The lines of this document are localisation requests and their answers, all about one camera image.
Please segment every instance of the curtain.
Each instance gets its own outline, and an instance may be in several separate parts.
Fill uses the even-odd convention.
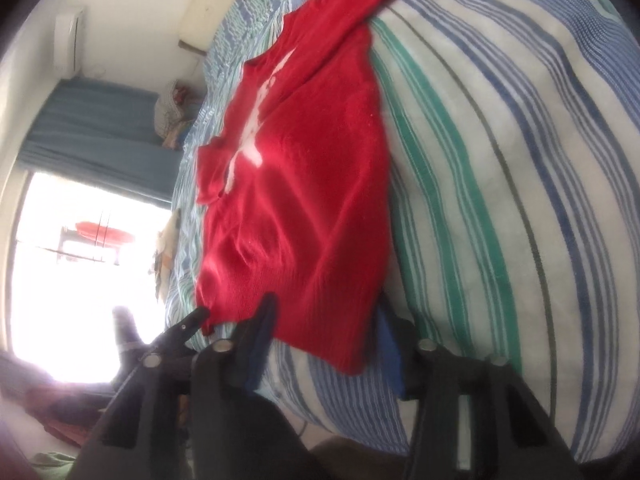
[[[102,81],[62,81],[18,154],[46,171],[168,207],[181,153],[161,147],[154,131],[158,95]]]

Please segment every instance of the silver bolt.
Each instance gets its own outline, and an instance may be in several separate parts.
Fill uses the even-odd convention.
[[[142,359],[142,364],[145,368],[156,368],[162,362],[162,358],[159,354],[149,354]]]
[[[420,341],[418,341],[418,348],[423,352],[433,352],[436,348],[438,348],[438,345],[431,339],[420,339]]]
[[[213,343],[213,351],[224,353],[229,352],[234,347],[234,342],[231,339],[218,339]]]
[[[490,358],[491,364],[496,366],[504,366],[509,363],[509,360],[506,357],[501,355],[493,355]]]

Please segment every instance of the red garment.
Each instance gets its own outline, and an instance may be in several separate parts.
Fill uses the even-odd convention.
[[[309,0],[244,64],[222,134],[198,151],[206,332],[251,317],[273,291],[277,338],[345,373],[362,369],[390,250],[365,21],[386,1]]]

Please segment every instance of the air conditioner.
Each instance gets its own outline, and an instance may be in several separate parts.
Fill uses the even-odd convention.
[[[80,72],[84,40],[84,9],[69,7],[56,16],[53,63],[56,75],[71,79]]]

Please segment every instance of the bed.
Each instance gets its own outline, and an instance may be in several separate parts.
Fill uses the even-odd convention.
[[[174,192],[169,325],[195,307],[195,150],[219,134],[242,63],[304,1],[235,0],[208,49]],[[393,307],[457,354],[509,358],[577,460],[621,449],[640,421],[638,44],[608,0],[398,0],[370,27],[392,155]],[[376,352],[349,377],[276,340],[260,393],[408,452],[416,404],[394,397]]]

